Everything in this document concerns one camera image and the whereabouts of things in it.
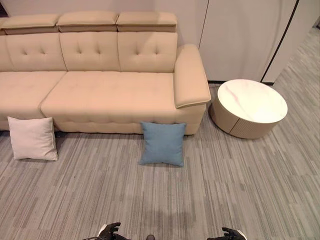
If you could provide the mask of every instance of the backrest cushion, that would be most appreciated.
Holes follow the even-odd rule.
[[[122,72],[173,73],[176,32],[118,32]]]
[[[7,49],[7,36],[0,36],[0,72],[13,70],[13,65]]]
[[[15,71],[65,71],[59,33],[7,35]]]
[[[68,71],[119,71],[117,32],[60,33]]]

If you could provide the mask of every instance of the wall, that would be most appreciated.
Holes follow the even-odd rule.
[[[9,16],[107,10],[163,11],[178,17],[178,44],[199,45],[208,0],[1,0]]]

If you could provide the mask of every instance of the baseboard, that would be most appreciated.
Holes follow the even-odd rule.
[[[215,81],[215,80],[208,80],[208,84],[223,84],[226,81]],[[270,81],[266,81],[266,82],[262,82],[262,84],[268,85],[268,86],[273,86],[275,83],[274,82],[270,82]]]
[[[262,82],[262,84],[265,84],[265,85],[268,85],[268,86],[273,86],[275,83],[271,82],[271,81],[265,81],[265,82]]]
[[[214,80],[208,80],[208,84],[223,84],[226,81],[214,81]]]

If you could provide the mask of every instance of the white marble tabletop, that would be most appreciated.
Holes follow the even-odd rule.
[[[219,87],[217,96],[229,112],[255,123],[275,123],[288,112],[284,98],[276,90],[257,81],[229,80]]]

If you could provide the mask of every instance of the white cabinet door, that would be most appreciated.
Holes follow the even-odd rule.
[[[262,82],[275,82],[319,16],[320,0],[299,1],[290,27]]]
[[[295,0],[209,0],[199,50],[208,80],[260,81]]]

